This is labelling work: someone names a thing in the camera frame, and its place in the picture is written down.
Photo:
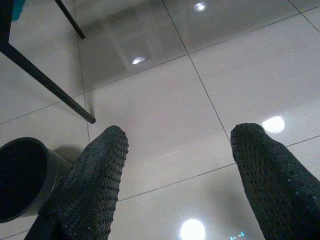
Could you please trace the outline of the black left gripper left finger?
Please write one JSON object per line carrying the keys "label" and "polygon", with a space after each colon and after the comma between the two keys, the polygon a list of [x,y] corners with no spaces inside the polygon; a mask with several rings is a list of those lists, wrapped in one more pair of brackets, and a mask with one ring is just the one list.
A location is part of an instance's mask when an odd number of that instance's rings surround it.
{"label": "black left gripper left finger", "polygon": [[116,125],[89,143],[40,208],[25,239],[108,239],[128,148],[125,132]]}

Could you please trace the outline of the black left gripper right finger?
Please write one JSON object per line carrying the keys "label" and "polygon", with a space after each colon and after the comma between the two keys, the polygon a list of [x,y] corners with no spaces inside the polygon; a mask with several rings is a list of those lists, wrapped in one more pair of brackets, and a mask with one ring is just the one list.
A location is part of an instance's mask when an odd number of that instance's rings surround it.
{"label": "black left gripper right finger", "polygon": [[256,123],[230,133],[245,195],[266,240],[320,238],[320,182]]}

